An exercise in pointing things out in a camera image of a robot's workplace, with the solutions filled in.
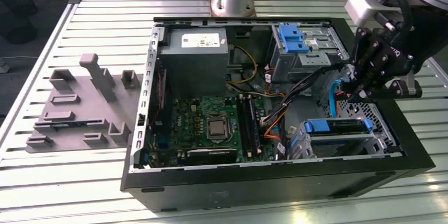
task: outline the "floor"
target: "floor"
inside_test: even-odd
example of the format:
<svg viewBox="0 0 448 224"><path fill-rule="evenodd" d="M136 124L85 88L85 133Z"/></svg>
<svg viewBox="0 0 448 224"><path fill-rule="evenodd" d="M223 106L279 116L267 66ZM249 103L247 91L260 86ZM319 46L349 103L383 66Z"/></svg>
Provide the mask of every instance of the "floor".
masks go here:
<svg viewBox="0 0 448 224"><path fill-rule="evenodd" d="M0 37L0 58L15 56L39 57L67 2L68 0L35 0L39 12L31 17L31 21L39 31L37 38L24 45L11 45ZM444 51L445 53L440 55L448 55L448 48ZM448 59L439 59L437 57L436 59L447 71ZM0 115L7 114L9 111L33 67L35 59L13 58L4 59L4 61L9 64L11 71L0 74Z"/></svg>

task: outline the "aluminum work surface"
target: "aluminum work surface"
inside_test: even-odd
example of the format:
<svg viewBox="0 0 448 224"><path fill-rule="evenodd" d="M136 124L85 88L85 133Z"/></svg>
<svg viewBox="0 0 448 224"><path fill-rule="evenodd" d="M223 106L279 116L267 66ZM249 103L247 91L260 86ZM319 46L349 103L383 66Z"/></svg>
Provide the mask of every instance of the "aluminum work surface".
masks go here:
<svg viewBox="0 0 448 224"><path fill-rule="evenodd" d="M256 12L341 17L355 30L343 5L343 0L256 0ZM0 128L0 222L448 223L448 79L432 60L416 77L424 97L399 105L437 167L359 198L155 214L120 192L125 148L28 154L53 69L87 75L79 56L96 53L111 74L143 73L156 16L209 16L208 1L83 0L67 6Z"/></svg>

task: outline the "red wire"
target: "red wire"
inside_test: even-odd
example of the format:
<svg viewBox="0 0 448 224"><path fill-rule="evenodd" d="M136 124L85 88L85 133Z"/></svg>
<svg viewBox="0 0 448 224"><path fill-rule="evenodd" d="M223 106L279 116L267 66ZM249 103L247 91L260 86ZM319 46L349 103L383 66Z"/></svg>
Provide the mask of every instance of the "red wire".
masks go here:
<svg viewBox="0 0 448 224"><path fill-rule="evenodd" d="M160 75L160 72L157 72L157 75L159 75L159 108L157 108L156 116L153 117L151 126L155 124L160 110L161 110L161 75Z"/></svg>

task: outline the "orange wire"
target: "orange wire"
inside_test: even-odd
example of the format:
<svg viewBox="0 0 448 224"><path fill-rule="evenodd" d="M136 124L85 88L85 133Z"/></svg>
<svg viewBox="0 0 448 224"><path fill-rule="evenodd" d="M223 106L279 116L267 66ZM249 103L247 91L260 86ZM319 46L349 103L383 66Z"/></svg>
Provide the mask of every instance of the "orange wire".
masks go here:
<svg viewBox="0 0 448 224"><path fill-rule="evenodd" d="M269 132L271 132L273 126L277 124L277 122L280 121L280 119L285 115L285 113L287 113L287 110L277 116L277 119L273 121L273 123L271 124L271 127L268 128L268 130L264 133L264 137L268 137Z"/></svg>
<svg viewBox="0 0 448 224"><path fill-rule="evenodd" d="M264 92L265 92L265 94L268 94L268 95L275 95L275 93L269 93L269 91L268 91L268 86L269 86L269 83L267 82L267 84L265 84L265 86L264 86Z"/></svg>
<svg viewBox="0 0 448 224"><path fill-rule="evenodd" d="M280 140L280 137L277 137L277 136L272 136L272 135L267 135L264 138L273 138L273 139Z"/></svg>
<svg viewBox="0 0 448 224"><path fill-rule="evenodd" d="M339 115L339 101L336 101L336 116Z"/></svg>

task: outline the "robotic arm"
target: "robotic arm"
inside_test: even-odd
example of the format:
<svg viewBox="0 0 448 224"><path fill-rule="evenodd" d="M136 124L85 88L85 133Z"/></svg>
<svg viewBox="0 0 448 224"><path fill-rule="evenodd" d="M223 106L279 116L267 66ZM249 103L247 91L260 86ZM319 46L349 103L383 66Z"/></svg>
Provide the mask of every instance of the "robotic arm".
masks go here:
<svg viewBox="0 0 448 224"><path fill-rule="evenodd" d="M448 0L348 0L356 31L353 78L341 85L349 102L420 98L413 76L448 44ZM364 28L368 19L383 26Z"/></svg>

